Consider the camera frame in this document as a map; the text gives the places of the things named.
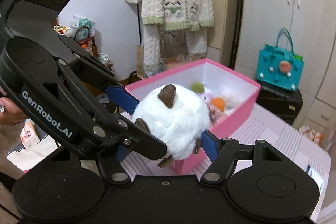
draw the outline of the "white plush toy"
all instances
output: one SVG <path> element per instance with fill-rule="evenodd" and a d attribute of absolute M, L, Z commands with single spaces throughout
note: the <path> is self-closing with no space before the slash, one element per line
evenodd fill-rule
<path fill-rule="evenodd" d="M 169 84 L 150 92 L 136 108 L 132 121 L 167 145 L 158 164 L 183 160 L 201 148 L 202 132 L 210 127 L 206 102 L 180 85 Z"/>

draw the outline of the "human hand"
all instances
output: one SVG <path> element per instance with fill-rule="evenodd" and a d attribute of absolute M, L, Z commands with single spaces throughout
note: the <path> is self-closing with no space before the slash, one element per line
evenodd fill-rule
<path fill-rule="evenodd" d="M 0 87 L 0 92 L 7 95 L 6 92 Z M 0 113 L 0 125 L 12 126 L 19 122 L 28 119 L 21 109 L 9 98 L 0 98 L 0 106 L 4 107 L 4 112 Z"/>

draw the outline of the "bag handle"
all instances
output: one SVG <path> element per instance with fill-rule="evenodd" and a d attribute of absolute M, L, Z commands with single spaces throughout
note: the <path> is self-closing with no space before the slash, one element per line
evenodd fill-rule
<path fill-rule="evenodd" d="M 292 64 L 294 63 L 294 57 L 291 54 L 288 54 L 287 50 L 283 50 L 281 48 L 275 48 L 273 52 L 282 53 L 285 56 L 285 61 L 288 61 Z"/>
<path fill-rule="evenodd" d="M 88 29 L 88 31 L 89 31 L 89 33 L 87 34 L 87 37 L 89 37 L 90 36 L 90 29 L 89 29 L 89 27 L 87 27 L 87 26 L 82 26 L 82 27 L 80 27 L 78 30 L 77 30 L 77 32 L 75 33 L 75 36 L 73 37 L 73 39 L 76 41 L 76 35 L 78 34 L 78 32 L 81 30 L 81 29 Z"/>
<path fill-rule="evenodd" d="M 281 37 L 282 34 L 285 34 L 289 40 L 289 43 L 291 44 L 291 48 L 292 48 L 292 54 L 294 54 L 294 49 L 293 49 L 293 40 L 292 40 L 292 37 L 289 33 L 289 31 L 286 29 L 286 28 L 281 28 L 280 32 L 278 33 L 278 38 L 277 38 L 277 44 L 276 44 L 276 48 L 279 48 L 278 47 L 278 44 L 279 44 L 279 39 Z"/>

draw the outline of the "blue gripper pad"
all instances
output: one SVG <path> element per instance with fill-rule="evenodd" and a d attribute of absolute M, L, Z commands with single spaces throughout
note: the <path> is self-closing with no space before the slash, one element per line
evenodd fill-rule
<path fill-rule="evenodd" d="M 139 100 L 120 86 L 108 86 L 105 92 L 108 94 L 111 102 L 121 107 L 128 114 L 133 115 L 139 104 Z"/>
<path fill-rule="evenodd" d="M 129 150 L 122 145 L 118 145 L 115 157 L 117 161 L 122 162 L 128 156 Z"/>
<path fill-rule="evenodd" d="M 209 159 L 212 161 L 218 156 L 219 152 L 217 151 L 216 141 L 211 138 L 206 131 L 202 133 L 201 146 L 204 149 L 205 153 L 208 155 Z"/>

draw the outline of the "brown felt paw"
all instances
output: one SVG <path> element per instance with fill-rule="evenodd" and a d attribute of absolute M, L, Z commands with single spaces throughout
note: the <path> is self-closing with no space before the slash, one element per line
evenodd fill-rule
<path fill-rule="evenodd" d="M 172 155 L 170 155 L 168 158 L 165 158 L 163 160 L 160 161 L 160 163 L 158 163 L 158 167 L 160 168 L 164 168 L 164 167 L 167 167 L 169 166 L 172 162 L 173 162 L 173 157 Z"/>
<path fill-rule="evenodd" d="M 201 149 L 201 139 L 196 139 L 193 154 L 198 154 Z"/>
<path fill-rule="evenodd" d="M 135 120 L 135 124 L 138 125 L 139 127 L 141 127 L 143 130 L 147 131 L 148 133 L 151 133 L 147 123 L 143 119 L 137 118 Z"/>

